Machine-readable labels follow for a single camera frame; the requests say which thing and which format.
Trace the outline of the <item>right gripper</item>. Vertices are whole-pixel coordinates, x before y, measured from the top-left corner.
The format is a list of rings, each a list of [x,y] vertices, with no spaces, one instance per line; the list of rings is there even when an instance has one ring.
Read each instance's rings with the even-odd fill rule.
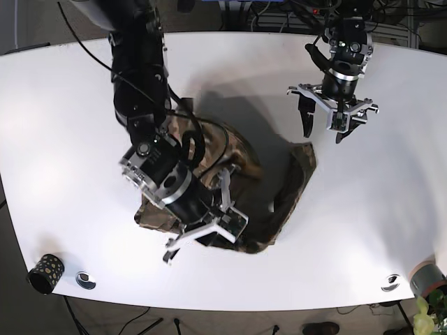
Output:
[[[235,208],[230,196],[231,176],[236,165],[222,168],[217,173],[217,185],[208,189],[191,173],[188,185],[181,187],[182,194],[166,205],[179,221],[179,233],[166,243],[165,263],[170,263],[185,245],[207,236],[220,236],[234,244],[249,223],[249,217]]]

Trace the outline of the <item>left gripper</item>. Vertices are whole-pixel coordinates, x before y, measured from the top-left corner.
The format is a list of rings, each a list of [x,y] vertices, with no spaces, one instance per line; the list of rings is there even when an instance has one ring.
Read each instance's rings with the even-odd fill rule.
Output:
[[[369,111],[379,113],[379,106],[368,98],[358,100],[352,96],[350,100],[344,100],[326,96],[322,84],[299,84],[297,87],[289,87],[287,94],[298,96],[298,111],[305,138],[309,138],[312,134],[316,107],[327,113],[326,129],[337,133],[336,144],[352,134],[357,127],[365,125]]]

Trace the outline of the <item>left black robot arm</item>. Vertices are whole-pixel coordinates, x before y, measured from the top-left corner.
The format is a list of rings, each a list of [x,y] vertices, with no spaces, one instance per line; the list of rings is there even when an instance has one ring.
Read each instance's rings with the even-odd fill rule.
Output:
[[[329,1],[318,9],[323,23],[309,24],[317,37],[305,49],[324,77],[320,84],[299,84],[287,91],[298,96],[305,138],[312,134],[317,107],[327,113],[326,128],[336,132],[337,144],[367,123],[369,111],[379,112],[373,100],[355,95],[374,52],[372,32],[366,28],[372,8],[372,1]]]

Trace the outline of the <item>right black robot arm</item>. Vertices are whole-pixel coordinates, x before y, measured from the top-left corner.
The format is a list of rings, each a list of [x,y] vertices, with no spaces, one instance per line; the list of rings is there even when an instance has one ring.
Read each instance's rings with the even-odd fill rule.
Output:
[[[235,243],[249,219],[233,206],[230,172],[220,170],[214,188],[193,173],[204,158],[205,138],[191,110],[182,115],[192,122],[191,130],[180,139],[168,130],[172,104],[179,98],[168,84],[156,6],[150,1],[76,1],[75,7],[108,32],[115,115],[132,144],[120,160],[122,173],[152,205],[179,223],[164,261],[171,261],[188,241],[222,237]]]

